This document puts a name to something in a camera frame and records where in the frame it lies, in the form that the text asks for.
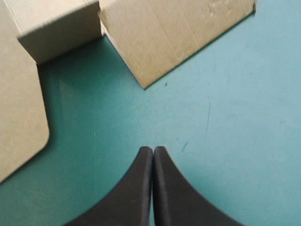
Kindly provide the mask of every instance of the cardboard panel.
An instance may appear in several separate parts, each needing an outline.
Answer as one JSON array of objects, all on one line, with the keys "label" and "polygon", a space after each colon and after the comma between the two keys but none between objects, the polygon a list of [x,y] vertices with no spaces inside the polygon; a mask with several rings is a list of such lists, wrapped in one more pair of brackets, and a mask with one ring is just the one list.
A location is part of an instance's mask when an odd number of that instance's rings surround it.
[{"label": "cardboard panel", "polygon": [[101,36],[99,2],[69,12],[18,40],[37,64],[42,64]]},{"label": "cardboard panel", "polygon": [[49,131],[34,60],[0,0],[0,182],[41,150]]},{"label": "cardboard panel", "polygon": [[117,0],[100,13],[143,88],[254,11],[256,0]]}]

